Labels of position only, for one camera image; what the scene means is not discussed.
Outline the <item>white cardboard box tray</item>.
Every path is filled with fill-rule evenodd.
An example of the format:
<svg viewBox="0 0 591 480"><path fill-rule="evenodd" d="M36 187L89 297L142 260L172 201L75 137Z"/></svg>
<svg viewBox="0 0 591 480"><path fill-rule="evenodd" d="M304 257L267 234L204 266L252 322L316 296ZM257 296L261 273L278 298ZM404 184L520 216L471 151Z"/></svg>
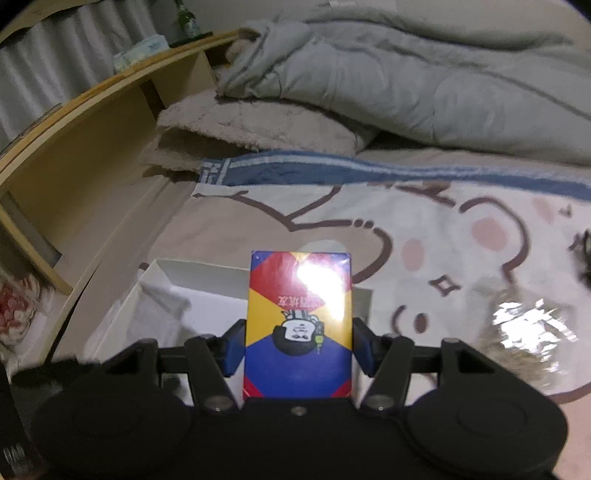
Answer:
<svg viewBox="0 0 591 480"><path fill-rule="evenodd" d="M81 357L104 361L137 340L180 346L198 334L223 334L247 316L249 270L156 259L115 313L86 341Z"/></svg>

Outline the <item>grey duvet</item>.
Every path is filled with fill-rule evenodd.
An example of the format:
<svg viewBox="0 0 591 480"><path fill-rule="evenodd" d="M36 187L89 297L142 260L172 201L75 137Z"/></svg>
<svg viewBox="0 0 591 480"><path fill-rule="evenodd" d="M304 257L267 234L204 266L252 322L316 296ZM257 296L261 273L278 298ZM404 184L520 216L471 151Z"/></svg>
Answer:
<svg viewBox="0 0 591 480"><path fill-rule="evenodd" d="M443 148L586 165L590 55L568 37L369 6L252 20L220 95L310 104Z"/></svg>

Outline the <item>clear plastic packet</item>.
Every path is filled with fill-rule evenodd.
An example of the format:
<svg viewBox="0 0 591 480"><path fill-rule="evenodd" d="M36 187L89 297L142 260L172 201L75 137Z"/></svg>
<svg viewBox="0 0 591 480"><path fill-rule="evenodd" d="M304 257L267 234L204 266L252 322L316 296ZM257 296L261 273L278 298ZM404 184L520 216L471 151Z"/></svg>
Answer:
<svg viewBox="0 0 591 480"><path fill-rule="evenodd" d="M509 287L489 295L475 347L549 394L571 373L571 357L579 342L572 306Z"/></svg>

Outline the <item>tissue pack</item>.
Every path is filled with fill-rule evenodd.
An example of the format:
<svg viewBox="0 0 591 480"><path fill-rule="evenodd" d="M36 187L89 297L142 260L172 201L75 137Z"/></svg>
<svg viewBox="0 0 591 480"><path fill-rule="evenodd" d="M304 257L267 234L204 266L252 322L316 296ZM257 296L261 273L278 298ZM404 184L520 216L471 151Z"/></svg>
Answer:
<svg viewBox="0 0 591 480"><path fill-rule="evenodd" d="M163 35L151 35L132 45L128 50L113 56L113 69L120 73L131 66L169 49L169 45Z"/></svg>

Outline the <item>wooden headboard shelf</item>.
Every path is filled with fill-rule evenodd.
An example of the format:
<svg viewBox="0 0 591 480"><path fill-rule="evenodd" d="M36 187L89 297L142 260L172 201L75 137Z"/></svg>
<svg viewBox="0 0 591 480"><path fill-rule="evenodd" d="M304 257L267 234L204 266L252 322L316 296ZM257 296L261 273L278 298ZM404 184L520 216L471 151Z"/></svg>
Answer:
<svg viewBox="0 0 591 480"><path fill-rule="evenodd" d="M159 113L214 85L207 54L238 34L207 36L146 58L50 110L1 155L1 226L33 270L64 295L98 253L83 225L115 190L140 180L137 155Z"/></svg>

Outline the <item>black hair claw clip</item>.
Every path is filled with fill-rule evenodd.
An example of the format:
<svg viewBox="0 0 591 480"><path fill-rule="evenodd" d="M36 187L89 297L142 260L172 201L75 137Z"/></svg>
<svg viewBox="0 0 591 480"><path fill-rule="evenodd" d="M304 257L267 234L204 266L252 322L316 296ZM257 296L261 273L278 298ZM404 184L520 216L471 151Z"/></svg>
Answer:
<svg viewBox="0 0 591 480"><path fill-rule="evenodd" d="M583 233L576 234L573 243L568 247L573 253L575 267L580 280L590 286L591 283L591 232L586 229Z"/></svg>

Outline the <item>cartoon bear patterned cloth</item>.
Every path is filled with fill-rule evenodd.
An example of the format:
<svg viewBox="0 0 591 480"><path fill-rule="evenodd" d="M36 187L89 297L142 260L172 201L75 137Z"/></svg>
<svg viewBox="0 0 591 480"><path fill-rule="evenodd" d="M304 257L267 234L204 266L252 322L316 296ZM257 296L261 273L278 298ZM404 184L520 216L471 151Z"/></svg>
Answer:
<svg viewBox="0 0 591 480"><path fill-rule="evenodd" d="M347 252L370 324L424 343L475 342L490 294L534 292L575 310L572 370L550 393L570 403L590 392L590 286L568 247L589 228L582 173L280 152L206 161L148 256L246 268L254 250Z"/></svg>

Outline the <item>beige fleece blanket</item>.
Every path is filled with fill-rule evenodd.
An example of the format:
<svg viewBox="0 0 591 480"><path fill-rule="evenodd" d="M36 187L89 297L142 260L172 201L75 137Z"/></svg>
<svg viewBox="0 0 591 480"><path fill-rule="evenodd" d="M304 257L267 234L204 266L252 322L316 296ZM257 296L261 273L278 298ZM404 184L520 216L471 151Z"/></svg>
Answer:
<svg viewBox="0 0 591 480"><path fill-rule="evenodd" d="M235 100L205 90L163 110L138 162L199 172L204 162L274 150L352 157L378 130L303 104Z"/></svg>

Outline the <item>red white item in case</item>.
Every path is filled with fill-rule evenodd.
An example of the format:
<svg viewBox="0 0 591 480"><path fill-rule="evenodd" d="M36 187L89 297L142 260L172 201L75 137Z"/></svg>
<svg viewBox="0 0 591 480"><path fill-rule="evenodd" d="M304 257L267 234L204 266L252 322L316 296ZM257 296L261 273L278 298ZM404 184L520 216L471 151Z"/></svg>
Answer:
<svg viewBox="0 0 591 480"><path fill-rule="evenodd" d="M1 276L1 347L17 355L27 349L26 338L43 322L52 301L53 289L35 274L21 279Z"/></svg>

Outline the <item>green glass bottle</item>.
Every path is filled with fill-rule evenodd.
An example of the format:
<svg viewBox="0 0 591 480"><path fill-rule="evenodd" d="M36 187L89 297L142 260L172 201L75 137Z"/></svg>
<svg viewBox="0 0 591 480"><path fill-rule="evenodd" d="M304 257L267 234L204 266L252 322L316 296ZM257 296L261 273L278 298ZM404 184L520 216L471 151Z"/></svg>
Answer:
<svg viewBox="0 0 591 480"><path fill-rule="evenodd" d="M175 0L174 3L177 10L177 21L183 34L188 39L197 39L201 35L201 31L194 14L182 0Z"/></svg>

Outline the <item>colourful card box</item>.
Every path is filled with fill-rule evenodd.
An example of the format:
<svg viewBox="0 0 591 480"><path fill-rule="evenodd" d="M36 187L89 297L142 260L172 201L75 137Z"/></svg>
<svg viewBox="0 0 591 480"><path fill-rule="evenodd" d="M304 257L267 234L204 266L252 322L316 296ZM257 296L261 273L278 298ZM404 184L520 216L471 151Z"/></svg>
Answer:
<svg viewBox="0 0 591 480"><path fill-rule="evenodd" d="M352 308L349 254L254 251L243 398L349 397Z"/></svg>

